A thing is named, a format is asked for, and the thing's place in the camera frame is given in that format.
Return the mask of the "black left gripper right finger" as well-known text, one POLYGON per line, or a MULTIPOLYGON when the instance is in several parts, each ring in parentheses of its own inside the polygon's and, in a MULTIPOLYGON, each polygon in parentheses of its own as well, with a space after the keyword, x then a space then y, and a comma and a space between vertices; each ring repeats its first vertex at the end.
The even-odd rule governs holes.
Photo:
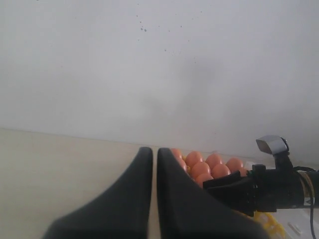
POLYGON ((260 224, 201 189, 169 148, 157 155, 157 199, 163 239, 267 239, 260 224))

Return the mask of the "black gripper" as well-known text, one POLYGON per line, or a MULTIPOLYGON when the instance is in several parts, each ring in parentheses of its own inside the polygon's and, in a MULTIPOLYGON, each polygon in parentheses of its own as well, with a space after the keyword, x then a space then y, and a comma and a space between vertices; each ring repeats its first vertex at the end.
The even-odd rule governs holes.
POLYGON ((217 201, 248 216, 253 216, 255 211, 302 208, 303 186, 290 161, 289 152, 274 154, 273 157, 274 169, 254 164, 247 176, 234 172, 204 181, 203 189, 217 201))

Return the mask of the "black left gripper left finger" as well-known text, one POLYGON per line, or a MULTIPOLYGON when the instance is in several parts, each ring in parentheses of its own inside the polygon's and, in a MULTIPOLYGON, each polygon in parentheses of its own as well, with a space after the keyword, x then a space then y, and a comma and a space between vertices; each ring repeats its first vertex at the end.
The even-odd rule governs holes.
POLYGON ((153 180, 153 151, 139 148, 126 171, 100 196, 56 219, 45 239, 146 239, 153 180))

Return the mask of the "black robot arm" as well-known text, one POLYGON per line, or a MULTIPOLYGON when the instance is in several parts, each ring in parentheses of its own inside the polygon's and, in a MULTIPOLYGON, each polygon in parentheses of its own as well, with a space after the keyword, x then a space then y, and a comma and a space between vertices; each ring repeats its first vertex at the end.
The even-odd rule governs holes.
MULTIPOLYGON (((131 165, 104 193, 55 220, 46 239, 145 239, 153 177, 153 152, 139 149, 131 165)), ((319 173, 286 165, 253 166, 200 188, 168 148, 158 150, 157 198, 163 239, 267 239, 255 212, 317 208, 319 173)))

